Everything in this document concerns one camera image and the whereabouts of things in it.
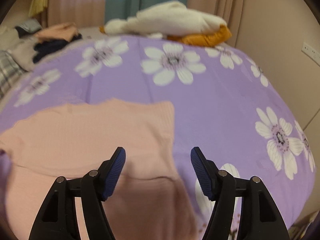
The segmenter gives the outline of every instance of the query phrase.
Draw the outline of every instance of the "metal pin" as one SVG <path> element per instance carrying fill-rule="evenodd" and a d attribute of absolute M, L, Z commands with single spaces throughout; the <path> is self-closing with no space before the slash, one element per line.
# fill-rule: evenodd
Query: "metal pin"
<path fill-rule="evenodd" d="M 259 182 L 261 181 L 261 179 L 260 179 L 259 177 L 257 177 L 257 176 L 254 176 L 254 177 L 252 178 L 252 180 L 253 180 L 255 183 L 259 183 Z"/>
<path fill-rule="evenodd" d="M 92 170 L 89 172 L 89 176 L 94 177 L 98 175 L 98 171 L 97 170 Z"/>
<path fill-rule="evenodd" d="M 219 174 L 220 176 L 222 176 L 222 177 L 225 177 L 225 176 L 228 175 L 228 173 L 227 173 L 225 170 L 220 170 L 220 171 L 218 171 L 218 174 Z"/>
<path fill-rule="evenodd" d="M 64 177 L 60 176 L 56 180 L 58 183 L 62 183 L 64 181 Z"/>

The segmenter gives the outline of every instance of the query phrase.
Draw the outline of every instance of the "bed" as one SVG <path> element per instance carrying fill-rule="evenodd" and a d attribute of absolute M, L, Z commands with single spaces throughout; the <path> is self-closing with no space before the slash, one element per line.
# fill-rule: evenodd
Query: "bed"
<path fill-rule="evenodd" d="M 113 55 L 116 61 L 102 62 L 101 44 L 117 51 Z M 95 66 L 99 65 L 96 68 L 86 64 L 90 60 L 86 51 L 93 50 L 98 53 L 90 54 Z M 194 146 L 235 177 L 259 176 L 287 227 L 299 216 L 314 184 L 308 141 L 262 70 L 248 55 L 226 45 L 204 49 L 139 36 L 95 37 L 41 63 L 16 84 L 0 104 L 0 134 L 47 108 L 66 103 L 99 105 L 112 98 L 145 105 L 173 104 L 172 157 L 190 200 L 199 238 L 213 206 L 193 172 L 190 150 Z M 18 214 L 12 212 L 14 203 L 5 200 L 12 165 L 8 155 L 1 153 L 0 165 L 0 215 L 7 218 L 19 240 L 27 239 L 32 221 L 21 231 L 14 219 Z M 9 179 L 8 183 L 14 185 L 15 181 Z M 28 213 L 26 205 L 19 209 Z M 232 234 L 239 213 L 237 200 Z M 9 232 L 1 234 L 10 236 Z"/>

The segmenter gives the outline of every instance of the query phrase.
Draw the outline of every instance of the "white flower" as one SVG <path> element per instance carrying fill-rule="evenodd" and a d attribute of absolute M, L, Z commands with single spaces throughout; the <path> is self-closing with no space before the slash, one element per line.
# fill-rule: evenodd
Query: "white flower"
<path fill-rule="evenodd" d="M 239 174 L 238 169 L 230 163 L 224 164 L 221 167 L 221 170 L 225 170 L 225 171 L 229 172 L 235 178 L 240 178 L 240 174 Z M 213 207 L 214 207 L 214 204 L 215 204 L 215 201 L 210 201 L 208 199 L 208 197 L 203 194 L 198 179 L 196 180 L 195 192 L 196 192 L 196 200 L 198 202 L 201 213 L 206 217 L 210 217 L 212 210 L 213 210 Z M 238 199 L 239 198 L 236 197 L 234 209 L 236 209 Z"/>
<path fill-rule="evenodd" d="M 181 44 L 165 43 L 163 50 L 155 47 L 144 49 L 151 59 L 142 60 L 141 67 L 146 74 L 154 74 L 153 81 L 158 86 L 171 83 L 177 72 L 178 78 L 185 85 L 193 83 L 193 74 L 205 72 L 205 65 L 199 63 L 200 56 L 195 51 L 183 51 Z"/>
<path fill-rule="evenodd" d="M 22 88 L 22 83 L 27 82 L 30 79 L 31 73 L 25 74 L 18 82 L 17 86 L 15 87 L 14 91 L 19 91 Z"/>
<path fill-rule="evenodd" d="M 301 141 L 303 142 L 304 156 L 306 157 L 307 160 L 309 160 L 310 168 L 311 168 L 311 171 L 313 172 L 316 167 L 316 164 L 315 164 L 315 160 L 313 158 L 313 155 L 312 155 L 312 152 L 310 149 L 308 139 L 307 139 L 305 133 L 303 132 L 302 128 L 298 124 L 298 122 L 296 120 L 294 122 L 296 123 L 296 129 L 298 131 L 299 137 L 300 137 Z"/>
<path fill-rule="evenodd" d="M 242 64 L 242 59 L 229 48 L 216 46 L 214 48 L 205 48 L 205 51 L 208 53 L 209 57 L 217 57 L 221 54 L 220 62 L 225 68 L 234 69 L 235 66 L 233 62 L 237 65 Z"/>
<path fill-rule="evenodd" d="M 61 76 L 58 69 L 52 69 L 45 72 L 42 76 L 35 77 L 30 84 L 21 91 L 18 101 L 14 104 L 15 107 L 29 103 L 35 95 L 43 95 L 50 86 L 49 84 L 57 81 Z"/>
<path fill-rule="evenodd" d="M 303 143 L 298 138 L 289 137 L 292 132 L 292 125 L 280 118 L 275 112 L 267 107 L 267 114 L 260 108 L 257 113 L 262 122 L 256 122 L 256 131 L 265 139 L 270 139 L 267 143 L 267 152 L 277 171 L 281 170 L 282 160 L 284 161 L 284 171 L 289 179 L 297 174 L 298 167 L 294 156 L 300 155 L 303 150 Z"/>
<path fill-rule="evenodd" d="M 90 74 L 95 75 L 98 73 L 103 65 L 117 67 L 122 64 L 122 58 L 119 55 L 128 50 L 128 42 L 121 42 L 120 37 L 99 40 L 94 44 L 94 47 L 84 50 L 82 53 L 84 61 L 75 67 L 75 71 L 84 78 Z"/>
<path fill-rule="evenodd" d="M 251 63 L 251 71 L 253 73 L 253 75 L 258 78 L 260 77 L 260 82 L 264 87 L 267 87 L 269 85 L 268 79 L 265 77 L 265 75 L 263 74 L 262 69 L 256 65 L 256 63 L 250 59 L 247 58 L 247 60 Z"/>

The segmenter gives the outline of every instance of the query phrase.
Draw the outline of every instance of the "wall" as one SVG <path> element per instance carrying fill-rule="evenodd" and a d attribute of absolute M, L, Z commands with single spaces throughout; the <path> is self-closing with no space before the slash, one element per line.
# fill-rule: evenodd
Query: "wall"
<path fill-rule="evenodd" d="M 26 21 L 29 18 L 28 13 L 31 1 L 32 0 L 16 0 L 1 23 L 1 26 L 12 28 Z"/>
<path fill-rule="evenodd" d="M 303 129 L 320 109 L 320 66 L 301 52 L 304 41 L 320 52 L 320 25 L 303 0 L 244 0 L 236 48 L 260 65 Z M 306 132 L 320 138 L 319 129 Z M 315 141 L 310 145 L 320 167 Z M 319 194 L 315 187 L 301 216 L 320 208 Z"/>

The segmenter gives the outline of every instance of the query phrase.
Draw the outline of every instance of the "pink clothing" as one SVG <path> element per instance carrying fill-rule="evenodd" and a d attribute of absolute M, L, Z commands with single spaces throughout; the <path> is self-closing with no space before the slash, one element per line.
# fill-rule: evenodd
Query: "pink clothing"
<path fill-rule="evenodd" d="M 50 41 L 52 39 L 66 40 L 71 42 L 73 36 L 79 34 L 77 26 L 73 22 L 61 23 L 34 34 L 38 38 L 38 42 Z"/>
<path fill-rule="evenodd" d="M 196 239 L 195 216 L 172 158 L 173 137 L 170 102 L 66 104 L 17 122 L 0 136 L 14 163 L 6 203 L 14 233 L 28 239 L 57 176 L 82 177 L 122 146 L 126 163 L 104 203 L 116 239 Z M 82 239 L 88 239 L 83 217 L 78 221 Z"/>

